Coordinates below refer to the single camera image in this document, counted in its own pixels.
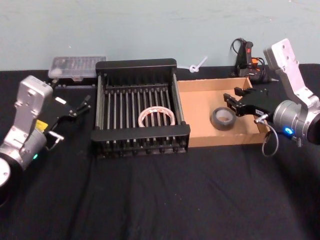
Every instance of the blue led light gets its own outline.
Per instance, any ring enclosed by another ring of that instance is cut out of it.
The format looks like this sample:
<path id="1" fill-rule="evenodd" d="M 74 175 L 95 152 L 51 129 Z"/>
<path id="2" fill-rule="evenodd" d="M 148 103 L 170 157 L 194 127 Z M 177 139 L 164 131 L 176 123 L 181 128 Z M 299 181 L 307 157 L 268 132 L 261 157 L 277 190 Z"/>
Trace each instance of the blue led light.
<path id="1" fill-rule="evenodd" d="M 289 127 L 285 127 L 285 128 L 284 128 L 284 132 L 285 132 L 286 134 L 288 134 L 288 135 L 294 134 L 294 131 L 293 131 L 291 128 L 289 128 Z"/>

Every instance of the clear plastic lid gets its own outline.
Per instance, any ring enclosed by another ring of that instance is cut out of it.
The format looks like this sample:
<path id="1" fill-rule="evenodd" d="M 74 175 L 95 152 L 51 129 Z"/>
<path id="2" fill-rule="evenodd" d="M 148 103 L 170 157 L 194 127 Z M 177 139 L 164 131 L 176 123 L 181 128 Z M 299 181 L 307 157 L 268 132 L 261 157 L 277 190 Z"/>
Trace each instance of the clear plastic lid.
<path id="1" fill-rule="evenodd" d="M 75 82 L 95 78 L 96 63 L 106 59 L 105 56 L 57 56 L 48 76 L 51 79 L 73 79 Z"/>

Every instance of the black dish rack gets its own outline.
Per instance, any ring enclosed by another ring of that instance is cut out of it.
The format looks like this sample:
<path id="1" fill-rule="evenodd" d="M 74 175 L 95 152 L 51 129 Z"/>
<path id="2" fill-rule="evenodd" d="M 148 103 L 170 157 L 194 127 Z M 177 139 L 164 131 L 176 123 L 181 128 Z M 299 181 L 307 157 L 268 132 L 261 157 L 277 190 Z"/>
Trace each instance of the black dish rack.
<path id="1" fill-rule="evenodd" d="M 105 157 L 181 153 L 188 150 L 190 126 L 184 121 L 174 59 L 101 61 L 95 66 L 97 100 L 91 139 Z M 175 125 L 162 113 L 146 117 L 151 106 L 171 109 Z"/>

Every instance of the black fabric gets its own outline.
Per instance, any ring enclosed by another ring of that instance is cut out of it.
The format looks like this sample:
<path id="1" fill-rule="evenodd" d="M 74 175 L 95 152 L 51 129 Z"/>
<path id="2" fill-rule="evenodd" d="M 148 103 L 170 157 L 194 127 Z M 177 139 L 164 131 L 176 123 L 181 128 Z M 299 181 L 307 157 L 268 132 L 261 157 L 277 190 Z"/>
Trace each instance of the black fabric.
<path id="1" fill-rule="evenodd" d="M 179 69 L 177 78 L 223 78 L 230 69 Z M 307 87 L 320 96 L 320 65 L 300 69 Z M 14 118 L 18 84 L 30 74 L 47 79 L 46 71 L 0 72 L 0 139 Z M 279 82 L 256 87 L 286 99 Z M 55 94 L 76 107 L 95 91 L 66 88 Z M 65 140 L 39 154 L 15 197 L 0 208 L 0 239 L 320 239 L 319 146 L 297 148 L 280 136 L 273 158 L 264 158 L 258 144 L 95 159 L 94 118 L 92 110 L 56 129 Z"/>

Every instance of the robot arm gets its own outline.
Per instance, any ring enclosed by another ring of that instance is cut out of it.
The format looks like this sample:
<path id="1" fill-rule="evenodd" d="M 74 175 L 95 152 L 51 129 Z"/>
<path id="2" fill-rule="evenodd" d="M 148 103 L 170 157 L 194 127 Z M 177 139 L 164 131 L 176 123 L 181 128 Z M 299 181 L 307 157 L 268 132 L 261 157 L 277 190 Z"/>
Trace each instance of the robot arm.
<path id="1" fill-rule="evenodd" d="M 23 172 L 47 144 L 47 137 L 56 138 L 53 146 L 64 139 L 53 132 L 59 121 L 73 120 L 89 110 L 89 98 L 87 96 L 74 109 L 59 97 L 53 99 L 53 88 L 36 77 L 28 76 L 20 82 L 14 104 L 14 123 L 0 146 L 0 205 L 8 199 Z"/>
<path id="2" fill-rule="evenodd" d="M 224 94 L 227 106 L 239 117 L 250 114 L 258 117 L 256 123 L 264 120 L 273 123 L 277 132 L 284 133 L 298 145 L 305 140 L 320 145 L 320 101 L 305 86 L 289 40 L 272 45 L 264 55 L 269 68 L 280 76 L 291 100 L 276 102 L 268 97 L 266 90 L 235 88 L 235 94 L 242 98 L 236 101 L 229 94 Z"/>

